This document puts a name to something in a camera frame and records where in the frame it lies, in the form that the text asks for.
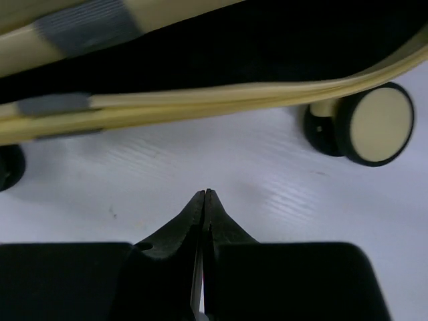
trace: beige trim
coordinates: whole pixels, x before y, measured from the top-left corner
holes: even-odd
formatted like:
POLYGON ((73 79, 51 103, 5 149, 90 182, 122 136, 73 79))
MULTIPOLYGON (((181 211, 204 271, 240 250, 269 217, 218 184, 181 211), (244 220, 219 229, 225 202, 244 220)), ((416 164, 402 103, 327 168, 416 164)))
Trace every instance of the beige trim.
POLYGON ((85 1, 87 0, 0 0, 0 34, 85 1))
POLYGON ((0 105, 0 119, 13 118, 19 116, 18 106, 16 102, 0 105))
POLYGON ((140 30, 145 33, 242 1, 123 0, 140 30))
POLYGON ((0 77, 64 59, 33 25, 0 36, 0 77))

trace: gray tape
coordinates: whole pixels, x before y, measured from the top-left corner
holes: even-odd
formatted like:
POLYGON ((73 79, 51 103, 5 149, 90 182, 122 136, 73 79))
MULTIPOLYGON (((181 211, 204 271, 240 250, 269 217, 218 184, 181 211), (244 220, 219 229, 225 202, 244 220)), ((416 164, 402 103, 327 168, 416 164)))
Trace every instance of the gray tape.
POLYGON ((134 40, 142 33, 121 0, 93 0, 46 15, 36 29, 67 57, 134 40))
POLYGON ((40 136, 40 137, 37 137, 36 140, 47 140, 47 139, 54 139, 54 138, 67 138, 67 137, 83 136, 83 135, 97 134, 99 132, 102 132, 102 129, 78 130, 75 132, 67 132, 64 134, 53 134, 53 135, 40 136))
POLYGON ((81 112, 88 110, 90 95, 86 93, 52 94, 22 99, 17 102, 18 110, 24 116, 46 116, 81 112))

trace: white surface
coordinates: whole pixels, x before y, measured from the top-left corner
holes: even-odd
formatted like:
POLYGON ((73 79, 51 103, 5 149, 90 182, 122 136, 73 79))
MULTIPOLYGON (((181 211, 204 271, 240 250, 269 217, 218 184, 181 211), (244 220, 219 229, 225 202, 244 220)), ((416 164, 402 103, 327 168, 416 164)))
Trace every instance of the white surface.
POLYGON ((400 77, 417 107, 408 149, 372 169, 312 150, 298 108, 117 130, 24 146, 0 194, 0 241, 138 241, 216 189, 259 241, 351 241, 395 320, 428 320, 428 64, 400 77))

